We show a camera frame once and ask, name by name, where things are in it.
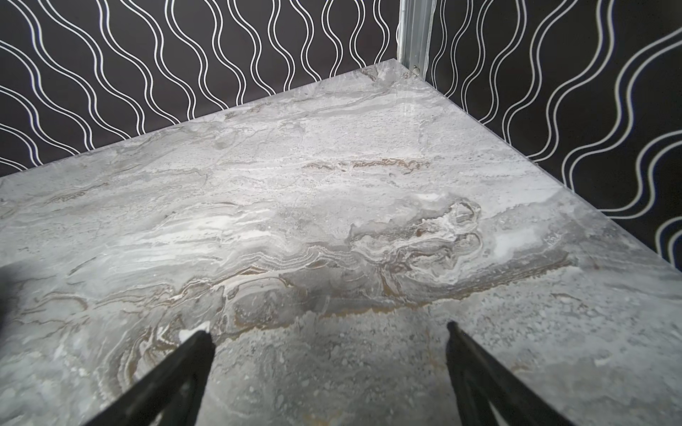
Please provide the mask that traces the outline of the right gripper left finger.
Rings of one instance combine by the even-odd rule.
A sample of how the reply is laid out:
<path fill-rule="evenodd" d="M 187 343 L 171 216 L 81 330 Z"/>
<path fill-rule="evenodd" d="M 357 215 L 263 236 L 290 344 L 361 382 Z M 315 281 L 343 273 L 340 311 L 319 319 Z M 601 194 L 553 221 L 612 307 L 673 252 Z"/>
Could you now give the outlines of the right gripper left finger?
<path fill-rule="evenodd" d="M 199 330 L 89 425 L 194 425 L 216 345 Z"/>

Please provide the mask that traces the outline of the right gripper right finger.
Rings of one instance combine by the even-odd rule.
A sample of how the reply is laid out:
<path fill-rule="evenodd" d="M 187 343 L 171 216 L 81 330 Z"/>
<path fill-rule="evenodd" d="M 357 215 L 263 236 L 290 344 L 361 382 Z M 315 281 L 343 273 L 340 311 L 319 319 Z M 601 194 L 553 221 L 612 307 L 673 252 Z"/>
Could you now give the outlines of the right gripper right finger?
<path fill-rule="evenodd" d="M 447 324 L 446 359 L 461 424 L 570 425 L 564 417 L 463 332 Z"/>

